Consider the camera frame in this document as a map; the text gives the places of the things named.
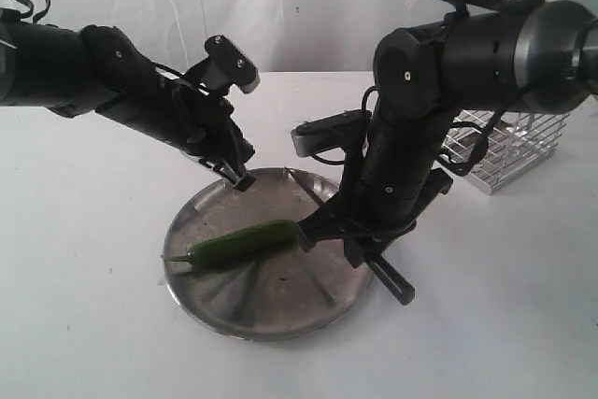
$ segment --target stainless steel plate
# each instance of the stainless steel plate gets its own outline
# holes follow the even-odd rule
[[[203,189],[175,217],[164,255],[272,219],[301,220],[316,209],[284,168],[253,170],[255,183],[237,192],[224,181]],[[294,170],[322,199],[336,185]],[[221,334],[247,340],[278,340],[320,329],[345,313],[365,290],[372,273],[353,269],[341,241],[320,242],[309,253],[298,246],[214,271],[164,263],[170,292],[195,319]]]

